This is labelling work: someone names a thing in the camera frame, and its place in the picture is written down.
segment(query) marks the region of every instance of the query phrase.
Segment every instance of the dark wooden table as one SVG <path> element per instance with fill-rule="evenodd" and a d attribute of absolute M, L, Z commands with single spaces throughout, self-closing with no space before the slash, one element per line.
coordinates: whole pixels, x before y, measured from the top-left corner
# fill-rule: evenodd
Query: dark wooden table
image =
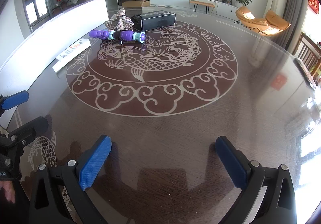
<path fill-rule="evenodd" d="M 77 159 L 106 134 L 112 151 L 87 193 L 109 224 L 218 223 L 240 193 L 213 149 L 225 135 L 249 160 L 288 166 L 305 223 L 321 200 L 318 95 L 269 39 L 170 11 L 176 26 L 147 32 L 145 45 L 91 39 L 66 68 L 55 74 L 54 61 L 30 87 L 9 131 L 38 116 L 50 127 L 24 149 L 26 193 L 40 163 Z"/>

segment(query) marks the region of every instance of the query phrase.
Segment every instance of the figurine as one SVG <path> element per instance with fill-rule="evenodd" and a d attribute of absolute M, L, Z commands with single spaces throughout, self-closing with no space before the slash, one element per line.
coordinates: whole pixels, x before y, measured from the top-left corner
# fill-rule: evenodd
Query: figurine
<path fill-rule="evenodd" d="M 136 33 L 133 31 L 99 31 L 99 30 L 91 30 L 89 32 L 90 37 L 96 37 L 101 40 L 114 40 L 119 39 L 121 41 L 139 41 L 143 43 L 145 40 L 145 32 Z"/>

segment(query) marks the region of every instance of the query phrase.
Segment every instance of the wooden chair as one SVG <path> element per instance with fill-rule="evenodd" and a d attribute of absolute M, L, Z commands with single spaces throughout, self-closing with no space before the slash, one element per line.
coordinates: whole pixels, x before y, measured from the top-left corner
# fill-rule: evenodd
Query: wooden chair
<path fill-rule="evenodd" d="M 313 78 L 321 66 L 321 49 L 305 33 L 302 33 L 296 45 L 295 57 L 300 58 Z"/>

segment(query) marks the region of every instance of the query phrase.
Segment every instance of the white vase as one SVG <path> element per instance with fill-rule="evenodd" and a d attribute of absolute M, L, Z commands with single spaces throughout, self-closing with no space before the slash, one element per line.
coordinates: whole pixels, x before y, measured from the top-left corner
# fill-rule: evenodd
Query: white vase
<path fill-rule="evenodd" d="M 243 3 L 240 3 L 239 1 L 235 1 L 235 6 L 237 8 L 240 8 L 241 6 L 244 6 Z"/>

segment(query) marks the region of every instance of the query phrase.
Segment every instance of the metal screw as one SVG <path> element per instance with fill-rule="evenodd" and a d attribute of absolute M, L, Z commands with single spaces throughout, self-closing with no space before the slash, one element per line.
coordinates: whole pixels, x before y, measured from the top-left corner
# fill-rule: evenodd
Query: metal screw
<path fill-rule="evenodd" d="M 39 165 L 39 170 L 42 171 L 42 170 L 44 170 L 45 168 L 46 168 L 46 165 L 45 165 L 45 164 L 40 164 L 40 165 Z"/>
<path fill-rule="evenodd" d="M 258 161 L 251 161 L 253 167 L 258 167 L 260 164 Z"/>
<path fill-rule="evenodd" d="M 6 166 L 9 166 L 9 165 L 10 165 L 10 163 L 11 163 L 11 161 L 10 161 L 10 159 L 9 159 L 9 158 L 7 158 L 7 159 L 5 160 L 5 162 L 4 162 L 4 164 L 5 164 Z"/>
<path fill-rule="evenodd" d="M 70 167 L 75 166 L 76 165 L 76 161 L 75 160 L 70 160 L 70 161 L 68 161 L 67 165 L 70 166 Z"/>
<path fill-rule="evenodd" d="M 281 164 L 281 168 L 282 168 L 284 171 L 287 171 L 287 170 L 288 170 L 288 166 L 286 166 L 285 164 Z"/>

